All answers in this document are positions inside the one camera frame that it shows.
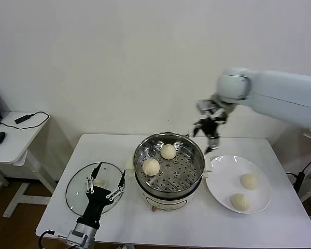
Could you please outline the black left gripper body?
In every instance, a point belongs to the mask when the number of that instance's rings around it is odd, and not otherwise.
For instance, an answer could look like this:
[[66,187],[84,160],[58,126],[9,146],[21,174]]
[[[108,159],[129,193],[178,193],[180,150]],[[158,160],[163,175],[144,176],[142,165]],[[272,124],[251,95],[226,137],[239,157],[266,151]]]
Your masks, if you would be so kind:
[[105,206],[110,205],[110,199],[106,198],[110,190],[101,187],[94,187],[93,190],[94,193],[86,193],[89,202],[83,215],[77,218],[77,223],[99,228],[102,211]]

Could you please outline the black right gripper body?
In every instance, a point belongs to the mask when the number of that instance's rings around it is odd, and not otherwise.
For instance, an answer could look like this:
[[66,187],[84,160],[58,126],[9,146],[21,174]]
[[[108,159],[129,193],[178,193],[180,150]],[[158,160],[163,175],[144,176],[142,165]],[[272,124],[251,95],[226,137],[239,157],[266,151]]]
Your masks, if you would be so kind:
[[218,137],[217,132],[218,124],[210,118],[203,118],[199,120],[200,129],[206,137]]

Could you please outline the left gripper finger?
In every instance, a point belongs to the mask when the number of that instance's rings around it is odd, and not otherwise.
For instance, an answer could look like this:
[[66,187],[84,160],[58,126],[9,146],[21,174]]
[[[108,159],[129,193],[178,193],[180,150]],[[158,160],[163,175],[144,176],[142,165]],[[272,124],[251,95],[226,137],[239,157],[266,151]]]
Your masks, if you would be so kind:
[[97,177],[102,164],[103,163],[100,162],[98,166],[93,169],[91,175],[86,177],[86,193],[94,193],[94,180]]
[[126,172],[126,170],[123,171],[117,188],[106,196],[106,199],[108,199],[109,201],[114,201],[121,194],[124,193],[124,188],[125,188],[125,172]]

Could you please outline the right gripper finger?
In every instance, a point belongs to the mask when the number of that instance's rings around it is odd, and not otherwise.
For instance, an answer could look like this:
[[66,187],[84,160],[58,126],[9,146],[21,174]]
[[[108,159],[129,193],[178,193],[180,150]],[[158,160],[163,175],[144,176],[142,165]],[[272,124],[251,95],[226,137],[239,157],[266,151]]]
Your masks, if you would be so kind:
[[204,154],[208,154],[213,150],[217,149],[219,145],[219,138],[218,137],[208,137],[207,138],[207,147],[205,149]]
[[193,125],[194,125],[194,127],[193,127],[193,133],[192,133],[193,137],[196,137],[196,135],[198,134],[198,132],[199,132],[200,130],[204,131],[204,130],[203,130],[203,129],[204,129],[204,126],[203,126],[203,119],[198,120],[198,121],[195,122]]

